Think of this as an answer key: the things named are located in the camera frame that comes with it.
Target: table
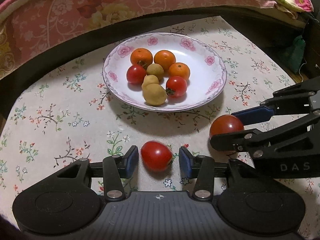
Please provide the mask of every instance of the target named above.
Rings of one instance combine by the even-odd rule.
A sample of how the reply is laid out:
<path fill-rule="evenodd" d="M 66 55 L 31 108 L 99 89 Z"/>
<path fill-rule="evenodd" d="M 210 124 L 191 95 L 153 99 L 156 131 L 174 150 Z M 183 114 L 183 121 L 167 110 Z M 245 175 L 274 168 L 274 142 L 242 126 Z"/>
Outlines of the table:
<path fill-rule="evenodd" d="M 0 206 L 12 223 L 12 202 L 22 190 L 77 158 L 99 162 L 109 155 L 125 154 L 131 145 L 141 148 L 149 140 L 168 145 L 174 158 L 172 168 L 151 175 L 140 160 L 132 179 L 123 180 L 125 191 L 192 190 L 194 180 L 180 176 L 179 147 L 184 145 L 193 155 L 227 162 L 228 156 L 209 145 L 210 123 L 219 115 L 257 106 L 273 91 L 294 84 L 277 64 L 221 17 L 154 32 L 180 33 L 212 46 L 228 71 L 223 92 L 211 103 L 181 113 L 147 112 L 124 104 L 109 92 L 101 75 L 104 58 L 120 42 L 58 67 L 21 94 L 0 137 Z M 273 117 L 250 128 L 266 131 L 298 117 Z M 247 153 L 231 157 L 252 165 Z M 306 202 L 307 213 L 299 232 L 306 238 L 316 237 L 320 233 L 320 209 L 316 204 L 320 180 L 281 182 Z M 225 188 L 225 179 L 215 179 L 215 194 Z M 92 189 L 102 194 L 102 179 L 93 180 Z"/>

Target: orange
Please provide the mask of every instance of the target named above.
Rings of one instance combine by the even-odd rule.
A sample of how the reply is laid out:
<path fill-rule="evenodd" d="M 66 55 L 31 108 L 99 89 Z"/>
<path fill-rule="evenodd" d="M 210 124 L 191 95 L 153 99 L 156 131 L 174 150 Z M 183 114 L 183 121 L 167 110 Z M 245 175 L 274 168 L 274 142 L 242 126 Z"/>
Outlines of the orange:
<path fill-rule="evenodd" d="M 190 69 L 184 63 L 180 63 L 180 62 L 173 63 L 169 68 L 169 75 L 171 77 L 179 76 L 185 80 L 188 80 L 190 77 Z"/>
<path fill-rule="evenodd" d="M 130 61 L 132 64 L 138 64 L 146 69 L 150 64 L 152 64 L 153 56 L 149 50 L 138 48 L 131 53 Z"/>
<path fill-rule="evenodd" d="M 164 71 L 168 71 L 169 67 L 176 62 L 176 57 L 168 50 L 161 50 L 155 54 L 154 61 L 161 65 Z"/>

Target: plate rim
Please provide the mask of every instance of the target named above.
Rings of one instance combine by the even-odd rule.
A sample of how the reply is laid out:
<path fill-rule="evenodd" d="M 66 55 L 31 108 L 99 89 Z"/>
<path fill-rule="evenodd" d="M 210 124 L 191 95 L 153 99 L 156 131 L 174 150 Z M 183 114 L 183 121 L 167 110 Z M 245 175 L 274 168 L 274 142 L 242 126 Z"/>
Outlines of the plate rim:
<path fill-rule="evenodd" d="M 197 106 L 192 106 L 192 107 L 188 107 L 188 108 L 184 108 L 184 109 L 177 109 L 177 110 L 172 110 L 172 109 L 167 109 L 167 110 L 166 110 L 165 108 L 164 108 L 164 109 L 159 109 L 159 107 L 155 107 L 155 106 L 149 106 L 149 107 L 148 107 L 148 106 L 146 106 L 146 107 L 136 106 L 136 105 L 134 105 L 133 103 L 129 103 L 129 102 L 125 101 L 125 99 L 122 99 L 122 98 L 120 98 L 118 95 L 116 95 L 116 94 L 109 88 L 110 84 L 108 84 L 108 83 L 106 82 L 106 80 L 105 80 L 105 75 L 106 75 L 106 72 L 105 72 L 105 62 L 107 61 L 108 56 L 109 56 L 112 52 L 117 51 L 117 48 L 118 48 L 119 46 L 121 46 L 121 45 L 122 45 L 123 43 L 125 43 L 125 42 L 128 42 L 128 41 L 130 42 L 130 41 L 132 41 L 132 40 L 134 40 L 134 39 L 137 39 L 138 37 L 143 36 L 143 35 L 144 35 L 144 36 L 148 36 L 148 35 L 153 35 L 153 34 L 160 34 L 160 35 L 168 35 L 168 34 L 169 34 L 169 36 L 170 36 L 170 35 L 173 35 L 173 36 L 180 36 L 180 37 L 192 39 L 192 40 L 197 41 L 198 43 L 204 44 L 205 46 L 207 46 L 207 47 L 209 47 L 210 49 L 212 49 L 212 50 L 217 54 L 217 56 L 218 56 L 219 59 L 220 59 L 220 60 L 219 60 L 219 65 L 224 68 L 224 69 L 222 70 L 222 73 L 223 73 L 223 72 L 226 73 L 226 74 L 225 74 L 225 78 L 224 78 L 223 75 L 222 75 L 222 77 L 221 77 L 221 79 L 222 79 L 222 81 L 223 81 L 223 86 L 222 86 L 222 88 L 220 89 L 220 91 L 219 91 L 216 95 L 214 95 L 212 98 L 208 99 L 207 101 L 205 101 L 205 102 L 203 102 L 203 103 L 201 103 L 201 104 L 199 104 L 199 105 L 197 105 Z M 113 50 L 106 56 L 106 59 L 105 59 L 105 61 L 103 62 L 102 77 L 103 77 L 104 83 L 106 84 L 106 86 L 107 86 L 107 88 L 109 89 L 109 91 L 111 92 L 111 94 L 114 95 L 116 98 L 118 98 L 120 101 L 122 101 L 122 102 L 124 102 L 124 103 L 126 103 L 126 104 L 128 104 L 128 105 L 130 105 L 130 106 L 139 108 L 139 109 L 141 109 L 141 110 L 152 111 L 152 112 L 175 113 L 175 112 L 188 111 L 188 110 L 192 110 L 192 109 L 195 109 L 195 108 L 204 106 L 204 105 L 206 105 L 207 103 L 209 103 L 209 102 L 211 102 L 212 100 L 214 100 L 215 98 L 217 98 L 217 97 L 220 95 L 220 93 L 223 91 L 223 89 L 224 89 L 224 87 L 225 87 L 225 85 L 226 85 L 226 82 L 227 82 L 227 69 L 226 69 L 225 64 L 223 63 L 223 60 L 222 60 L 221 56 L 220 56 L 211 46 L 209 46 L 208 44 L 206 44 L 206 43 L 204 43 L 204 42 L 202 42 L 202 41 L 200 41 L 200 40 L 197 40 L 197 39 L 195 39 L 195 38 L 192 38 L 192 37 L 189 37 L 189 36 L 186 36 L 186 35 L 183 35 L 183 34 L 179 34 L 179 33 L 156 32 L 156 33 L 143 33 L 143 34 L 140 34 L 140 35 L 136 35 L 136 36 L 130 37 L 130 38 L 122 41 L 121 43 L 119 43 L 116 47 L 114 47 Z"/>

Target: small potato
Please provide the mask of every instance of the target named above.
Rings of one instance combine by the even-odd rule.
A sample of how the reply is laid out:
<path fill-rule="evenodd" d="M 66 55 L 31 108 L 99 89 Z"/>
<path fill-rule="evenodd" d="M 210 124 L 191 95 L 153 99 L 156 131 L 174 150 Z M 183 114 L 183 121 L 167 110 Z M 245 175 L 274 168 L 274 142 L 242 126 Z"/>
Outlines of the small potato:
<path fill-rule="evenodd" d="M 159 64 L 151 64 L 147 68 L 147 75 L 155 75 L 158 80 L 162 80 L 164 76 L 164 70 Z"/>
<path fill-rule="evenodd" d="M 142 90 L 142 94 L 145 101 L 152 106 L 162 105 L 167 99 L 165 89 L 159 84 L 147 85 L 146 88 Z"/>
<path fill-rule="evenodd" d="M 145 76 L 141 87 L 145 89 L 150 84 L 159 84 L 159 80 L 155 75 Z"/>

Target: cable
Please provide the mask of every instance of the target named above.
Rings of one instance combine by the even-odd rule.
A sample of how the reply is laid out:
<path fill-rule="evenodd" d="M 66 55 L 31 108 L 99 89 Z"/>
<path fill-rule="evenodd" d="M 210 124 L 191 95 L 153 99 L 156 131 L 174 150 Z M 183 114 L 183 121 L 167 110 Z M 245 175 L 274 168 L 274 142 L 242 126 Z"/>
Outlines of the cable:
<path fill-rule="evenodd" d="M 301 70 L 302 66 L 303 66 L 303 65 L 305 65 L 305 64 L 307 63 L 307 61 L 305 60 L 305 58 L 304 58 L 304 57 L 303 57 L 303 59 L 304 59 L 305 63 L 302 63 L 302 64 L 301 64 L 301 66 L 300 66 L 300 68 L 299 68 L 299 75 L 300 75 L 300 76 L 301 76 L 301 78 L 302 78 L 302 81 L 301 81 L 301 82 L 303 82 L 303 76 L 300 74 L 300 70 Z"/>

